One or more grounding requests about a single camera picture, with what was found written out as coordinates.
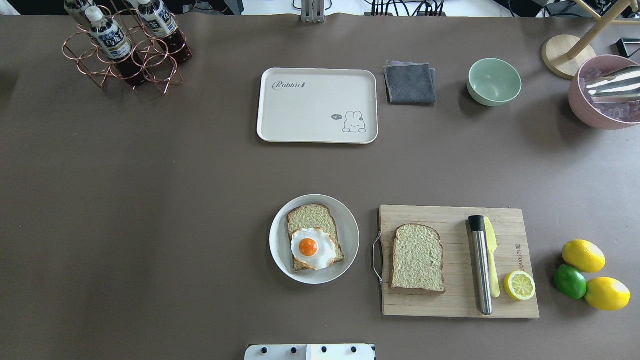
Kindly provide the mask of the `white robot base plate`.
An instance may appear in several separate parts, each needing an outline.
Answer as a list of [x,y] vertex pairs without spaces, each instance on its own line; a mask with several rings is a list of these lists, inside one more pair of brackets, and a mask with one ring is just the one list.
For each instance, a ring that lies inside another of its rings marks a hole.
[[254,344],[247,347],[245,360],[375,360],[374,344]]

